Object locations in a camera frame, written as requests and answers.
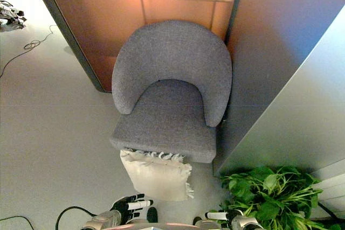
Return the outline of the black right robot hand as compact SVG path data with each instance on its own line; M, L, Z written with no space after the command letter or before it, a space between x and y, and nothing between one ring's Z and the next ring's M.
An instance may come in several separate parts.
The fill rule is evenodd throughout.
M223 228L231 228L231 221L238 215L243 215L240 210L211 210L205 213L205 217L209 220L215 221Z

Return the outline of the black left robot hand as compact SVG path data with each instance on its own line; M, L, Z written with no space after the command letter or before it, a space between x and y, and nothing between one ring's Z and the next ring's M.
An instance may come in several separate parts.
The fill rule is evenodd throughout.
M122 197L113 204L110 210L116 210L120 213L120 224L124 225L128 221L138 218L140 216L140 210L144 207L149 207L154 203L153 200L145 200L144 197L144 193Z

